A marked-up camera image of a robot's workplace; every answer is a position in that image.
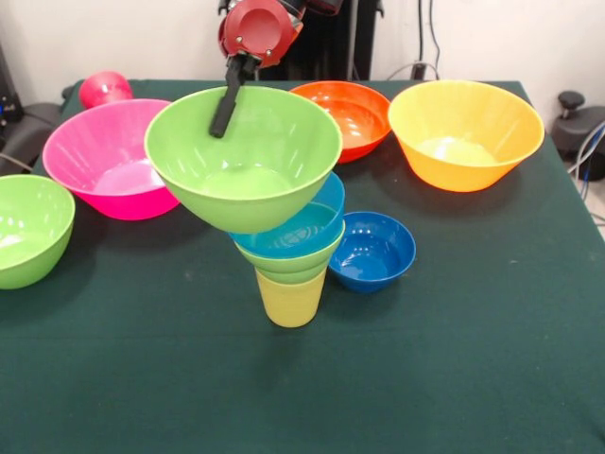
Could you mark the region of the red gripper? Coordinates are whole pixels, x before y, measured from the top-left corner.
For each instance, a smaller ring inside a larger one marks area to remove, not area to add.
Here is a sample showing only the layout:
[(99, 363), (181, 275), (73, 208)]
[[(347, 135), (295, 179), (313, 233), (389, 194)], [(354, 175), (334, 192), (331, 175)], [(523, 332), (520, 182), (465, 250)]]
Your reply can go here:
[(218, 101), (209, 133), (222, 138), (228, 129), (240, 88), (259, 67), (281, 62), (303, 28), (302, 1), (219, 1), (225, 14), (218, 29), (218, 43), (227, 57), (226, 90)]

